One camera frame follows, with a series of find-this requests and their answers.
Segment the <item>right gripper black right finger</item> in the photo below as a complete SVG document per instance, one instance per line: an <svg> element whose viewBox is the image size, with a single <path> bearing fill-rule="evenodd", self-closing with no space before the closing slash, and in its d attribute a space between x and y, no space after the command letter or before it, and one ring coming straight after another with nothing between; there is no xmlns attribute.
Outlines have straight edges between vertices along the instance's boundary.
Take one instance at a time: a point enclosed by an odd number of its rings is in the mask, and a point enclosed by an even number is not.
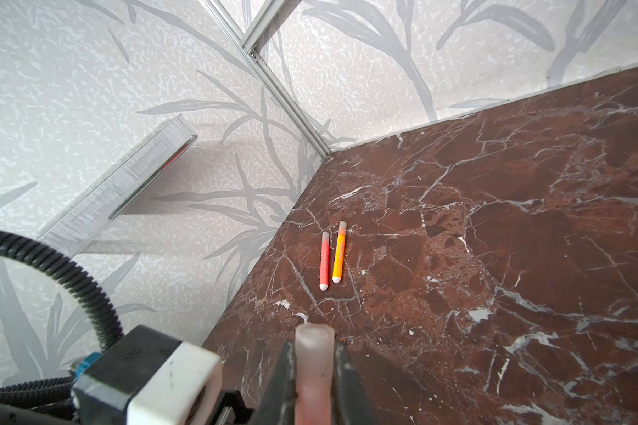
<svg viewBox="0 0 638 425"><path fill-rule="evenodd" d="M340 340L336 340L334 344L331 423L343 425L375 423L375 416L358 373L349 357L346 345Z"/></svg>

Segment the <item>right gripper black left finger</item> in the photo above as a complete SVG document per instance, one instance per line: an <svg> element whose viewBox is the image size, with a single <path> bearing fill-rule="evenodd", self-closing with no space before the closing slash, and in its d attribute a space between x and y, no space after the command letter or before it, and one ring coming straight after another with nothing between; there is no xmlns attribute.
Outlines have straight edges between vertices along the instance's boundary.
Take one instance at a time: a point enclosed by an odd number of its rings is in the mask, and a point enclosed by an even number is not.
<svg viewBox="0 0 638 425"><path fill-rule="evenodd" d="M261 403L249 424L294 425L297 361L294 342L285 341Z"/></svg>

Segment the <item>clear pen cap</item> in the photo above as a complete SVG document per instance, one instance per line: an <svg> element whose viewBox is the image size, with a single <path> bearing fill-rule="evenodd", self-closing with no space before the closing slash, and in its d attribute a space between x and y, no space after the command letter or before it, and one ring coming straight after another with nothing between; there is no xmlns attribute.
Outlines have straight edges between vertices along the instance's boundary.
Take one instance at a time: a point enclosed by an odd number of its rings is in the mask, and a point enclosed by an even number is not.
<svg viewBox="0 0 638 425"><path fill-rule="evenodd" d="M295 331L296 424L331 424L334 329L303 324Z"/></svg>

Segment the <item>orange pen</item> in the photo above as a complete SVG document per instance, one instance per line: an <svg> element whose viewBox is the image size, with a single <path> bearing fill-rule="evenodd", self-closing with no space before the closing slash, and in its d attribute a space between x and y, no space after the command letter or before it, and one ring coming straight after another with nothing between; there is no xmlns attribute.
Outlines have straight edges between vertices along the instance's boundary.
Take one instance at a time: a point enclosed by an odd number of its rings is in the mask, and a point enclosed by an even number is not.
<svg viewBox="0 0 638 425"><path fill-rule="evenodd" d="M346 249L347 223L341 221L338 225L338 237L335 247L335 257L333 261L333 270L331 274L332 282L337 284L342 281L344 269L344 256Z"/></svg>

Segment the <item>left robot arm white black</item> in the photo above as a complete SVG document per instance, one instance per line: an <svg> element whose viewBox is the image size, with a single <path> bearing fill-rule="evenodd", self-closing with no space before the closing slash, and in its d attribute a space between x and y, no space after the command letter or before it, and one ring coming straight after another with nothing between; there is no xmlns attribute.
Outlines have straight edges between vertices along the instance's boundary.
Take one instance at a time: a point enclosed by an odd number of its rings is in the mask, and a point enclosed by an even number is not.
<svg viewBox="0 0 638 425"><path fill-rule="evenodd" d="M77 303L62 321L62 297L53 301L46 338L35 333L14 291L7 260L28 266L58 283ZM62 369L67 352L88 332L94 332L101 351L121 341L119 315L104 291L87 271L64 253L29 237L0 230L0 322L19 375L0 388L0 405L41 412L48 407L73 407L75 376Z"/></svg>

